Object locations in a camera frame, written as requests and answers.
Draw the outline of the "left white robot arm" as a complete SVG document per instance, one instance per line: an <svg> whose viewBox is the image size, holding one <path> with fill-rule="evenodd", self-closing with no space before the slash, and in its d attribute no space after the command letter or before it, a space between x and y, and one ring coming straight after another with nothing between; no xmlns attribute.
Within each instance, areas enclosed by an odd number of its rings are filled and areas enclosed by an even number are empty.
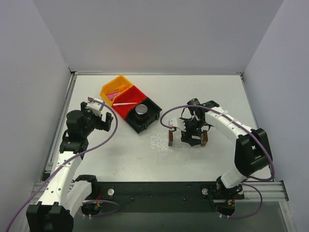
<svg viewBox="0 0 309 232"><path fill-rule="evenodd" d="M31 232L71 232L74 216L86 198L93 199L99 193L96 177L84 175L72 184L73 177L85 153L89 152L88 136L93 130L110 131L116 119L113 111L105 116L103 100L89 98L81 103L79 110L66 115L66 130L62 136L55 170L44 182L45 191L37 203L30 204L26 211Z"/></svg>

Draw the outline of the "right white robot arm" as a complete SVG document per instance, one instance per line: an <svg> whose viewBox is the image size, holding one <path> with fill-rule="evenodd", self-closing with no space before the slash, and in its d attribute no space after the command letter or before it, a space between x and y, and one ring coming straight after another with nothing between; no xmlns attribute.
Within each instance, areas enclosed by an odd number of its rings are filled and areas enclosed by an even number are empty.
<svg viewBox="0 0 309 232"><path fill-rule="evenodd" d="M217 179L222 189L232 189L252 178L270 181L275 177L273 158L265 130L248 127L233 118L215 101L200 103L197 98L187 102L190 118L184 121L184 134L201 132L204 126L215 127L235 144L234 164Z"/></svg>

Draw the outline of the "glass cup with brown band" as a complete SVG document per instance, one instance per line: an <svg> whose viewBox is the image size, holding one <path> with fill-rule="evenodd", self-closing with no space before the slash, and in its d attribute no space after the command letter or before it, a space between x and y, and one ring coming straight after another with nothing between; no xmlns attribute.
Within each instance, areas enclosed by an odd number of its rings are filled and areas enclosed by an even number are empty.
<svg viewBox="0 0 309 232"><path fill-rule="evenodd" d="M139 104L135 107L136 118L142 120L148 115L148 107L145 104Z"/></svg>

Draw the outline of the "orange toothpaste tube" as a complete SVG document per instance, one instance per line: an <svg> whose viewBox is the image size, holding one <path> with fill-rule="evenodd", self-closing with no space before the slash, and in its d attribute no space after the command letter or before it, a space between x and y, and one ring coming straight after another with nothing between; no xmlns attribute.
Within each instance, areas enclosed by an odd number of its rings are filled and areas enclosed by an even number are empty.
<svg viewBox="0 0 309 232"><path fill-rule="evenodd" d="M122 91L124 91L127 88L129 88L129 86L120 86L119 88L112 90L109 94L114 94L114 93L117 93L117 92L122 92Z"/></svg>

